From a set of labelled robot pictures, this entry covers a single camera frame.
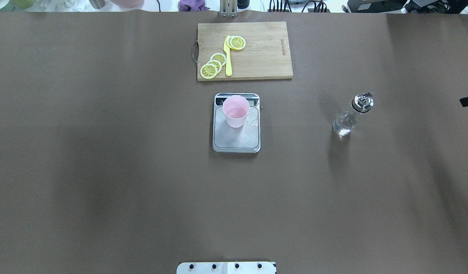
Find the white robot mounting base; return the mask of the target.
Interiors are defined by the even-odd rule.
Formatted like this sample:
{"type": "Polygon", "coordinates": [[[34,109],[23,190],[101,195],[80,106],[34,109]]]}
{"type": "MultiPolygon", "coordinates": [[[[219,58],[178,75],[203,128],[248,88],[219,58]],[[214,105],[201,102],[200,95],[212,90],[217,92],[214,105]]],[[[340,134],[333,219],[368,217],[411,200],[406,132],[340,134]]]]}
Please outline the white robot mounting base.
{"type": "Polygon", "coordinates": [[[270,261],[224,261],[182,262],[177,274],[276,274],[275,262],[270,261]]]}

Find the digital kitchen scale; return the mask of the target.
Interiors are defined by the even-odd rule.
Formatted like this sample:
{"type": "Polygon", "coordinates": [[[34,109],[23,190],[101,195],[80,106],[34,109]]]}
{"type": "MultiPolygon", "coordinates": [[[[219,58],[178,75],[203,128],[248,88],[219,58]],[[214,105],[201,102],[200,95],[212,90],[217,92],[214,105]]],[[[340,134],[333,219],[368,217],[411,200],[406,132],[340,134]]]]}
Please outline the digital kitchen scale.
{"type": "Polygon", "coordinates": [[[260,98],[253,93],[220,92],[213,102],[212,148],[222,153],[257,153],[261,148],[260,98]],[[223,111],[224,101],[232,96],[244,97],[249,103],[249,111],[244,125],[228,125],[223,111]]]}

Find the lemon slice far end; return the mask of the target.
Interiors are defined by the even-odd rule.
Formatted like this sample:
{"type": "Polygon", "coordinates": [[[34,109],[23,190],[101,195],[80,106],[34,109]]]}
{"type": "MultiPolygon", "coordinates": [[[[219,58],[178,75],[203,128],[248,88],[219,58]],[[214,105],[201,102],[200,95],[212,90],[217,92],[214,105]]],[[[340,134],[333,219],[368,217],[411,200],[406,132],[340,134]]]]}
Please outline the lemon slice far end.
{"type": "Polygon", "coordinates": [[[204,79],[212,79],[215,78],[219,73],[219,69],[215,64],[207,63],[201,66],[199,70],[199,74],[204,79]]]}

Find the purple cloth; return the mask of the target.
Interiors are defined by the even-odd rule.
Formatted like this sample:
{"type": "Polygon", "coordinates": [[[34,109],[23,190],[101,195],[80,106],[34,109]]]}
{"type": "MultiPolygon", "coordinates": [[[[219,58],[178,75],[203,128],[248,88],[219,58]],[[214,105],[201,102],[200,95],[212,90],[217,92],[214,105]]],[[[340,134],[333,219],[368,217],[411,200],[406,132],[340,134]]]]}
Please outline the purple cloth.
{"type": "Polygon", "coordinates": [[[208,11],[209,7],[205,6],[205,0],[180,0],[178,2],[178,10],[180,12],[191,11],[208,11]]]}

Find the aluminium frame post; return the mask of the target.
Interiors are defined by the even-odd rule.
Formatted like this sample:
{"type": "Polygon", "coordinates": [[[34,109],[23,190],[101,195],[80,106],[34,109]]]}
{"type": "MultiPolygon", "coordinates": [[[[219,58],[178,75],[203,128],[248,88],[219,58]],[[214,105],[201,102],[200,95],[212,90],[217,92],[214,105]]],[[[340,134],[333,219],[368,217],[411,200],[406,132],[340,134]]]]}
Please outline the aluminium frame post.
{"type": "Polygon", "coordinates": [[[220,0],[221,18],[235,18],[238,14],[238,0],[220,0]]]}

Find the yellow plastic knife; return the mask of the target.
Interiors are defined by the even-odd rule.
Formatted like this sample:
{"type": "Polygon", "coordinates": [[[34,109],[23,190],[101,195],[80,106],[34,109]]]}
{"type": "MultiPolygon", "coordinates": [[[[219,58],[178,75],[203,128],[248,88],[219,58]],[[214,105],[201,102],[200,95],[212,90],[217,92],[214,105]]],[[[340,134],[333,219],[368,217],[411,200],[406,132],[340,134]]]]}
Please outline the yellow plastic knife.
{"type": "Polygon", "coordinates": [[[225,63],[225,75],[228,77],[232,76],[232,63],[231,63],[231,56],[230,56],[230,50],[225,46],[225,43],[223,44],[223,51],[225,52],[226,55],[226,63],[225,63]]]}

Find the glass sauce bottle metal spout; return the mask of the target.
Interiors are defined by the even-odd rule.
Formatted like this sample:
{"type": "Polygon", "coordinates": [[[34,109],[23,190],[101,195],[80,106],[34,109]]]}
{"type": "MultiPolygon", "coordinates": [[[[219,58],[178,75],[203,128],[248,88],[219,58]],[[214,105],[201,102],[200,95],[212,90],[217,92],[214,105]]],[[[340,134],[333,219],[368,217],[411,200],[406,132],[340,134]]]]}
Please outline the glass sauce bottle metal spout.
{"type": "Polygon", "coordinates": [[[349,107],[345,108],[335,118],[333,122],[333,130],[340,136],[349,135],[363,115],[370,112],[374,106],[374,93],[368,91],[359,93],[351,99],[349,107]]]}

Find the lemon slice front pair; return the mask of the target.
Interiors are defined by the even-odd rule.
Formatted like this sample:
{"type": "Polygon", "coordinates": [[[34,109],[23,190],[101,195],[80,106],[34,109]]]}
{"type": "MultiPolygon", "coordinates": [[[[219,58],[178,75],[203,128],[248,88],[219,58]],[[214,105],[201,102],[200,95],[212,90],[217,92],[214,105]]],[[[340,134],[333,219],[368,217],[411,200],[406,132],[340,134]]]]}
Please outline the lemon slice front pair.
{"type": "Polygon", "coordinates": [[[233,50],[243,50],[246,46],[246,40],[242,36],[231,36],[228,45],[233,50]]]}

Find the lemon slice near knife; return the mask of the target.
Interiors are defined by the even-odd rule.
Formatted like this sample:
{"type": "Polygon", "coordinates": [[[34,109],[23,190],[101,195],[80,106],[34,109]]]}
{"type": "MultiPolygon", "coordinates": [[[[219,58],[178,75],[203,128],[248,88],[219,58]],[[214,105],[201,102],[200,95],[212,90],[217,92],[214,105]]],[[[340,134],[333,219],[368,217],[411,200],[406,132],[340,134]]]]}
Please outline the lemon slice near knife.
{"type": "Polygon", "coordinates": [[[226,63],[226,56],[223,53],[214,53],[211,55],[210,60],[218,61],[222,66],[224,66],[226,63]]]}

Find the lemon slice middle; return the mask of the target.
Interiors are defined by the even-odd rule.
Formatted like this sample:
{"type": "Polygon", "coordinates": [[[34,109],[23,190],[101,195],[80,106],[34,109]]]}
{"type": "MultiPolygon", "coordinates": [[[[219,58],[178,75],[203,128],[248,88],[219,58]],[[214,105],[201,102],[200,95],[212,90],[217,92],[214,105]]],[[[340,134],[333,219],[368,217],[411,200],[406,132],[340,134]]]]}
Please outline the lemon slice middle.
{"type": "Polygon", "coordinates": [[[222,63],[218,60],[209,60],[206,64],[211,64],[213,66],[215,66],[215,69],[216,69],[216,73],[219,73],[222,69],[222,63]]]}

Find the lemon slice hidden pair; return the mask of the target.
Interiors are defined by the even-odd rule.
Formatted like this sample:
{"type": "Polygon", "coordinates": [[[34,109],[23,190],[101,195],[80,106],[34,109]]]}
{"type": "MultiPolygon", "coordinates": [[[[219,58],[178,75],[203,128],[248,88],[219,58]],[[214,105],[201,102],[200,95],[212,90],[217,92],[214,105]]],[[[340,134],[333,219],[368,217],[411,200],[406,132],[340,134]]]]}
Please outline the lemon slice hidden pair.
{"type": "Polygon", "coordinates": [[[224,41],[225,46],[226,46],[227,48],[229,48],[229,49],[232,48],[231,45],[230,45],[230,43],[229,43],[230,38],[231,38],[231,36],[227,35],[226,38],[225,38],[225,41],[224,41]]]}

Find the pink plastic cup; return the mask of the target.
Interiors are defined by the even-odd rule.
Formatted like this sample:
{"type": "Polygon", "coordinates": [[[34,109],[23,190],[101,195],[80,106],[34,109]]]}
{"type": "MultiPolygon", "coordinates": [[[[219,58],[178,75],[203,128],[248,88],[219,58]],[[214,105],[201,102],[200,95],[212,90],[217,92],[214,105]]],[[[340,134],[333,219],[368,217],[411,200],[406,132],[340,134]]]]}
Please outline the pink plastic cup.
{"type": "Polygon", "coordinates": [[[233,95],[225,99],[223,112],[227,124],[232,128],[243,126],[250,107],[248,100],[240,95],[233,95]]]}

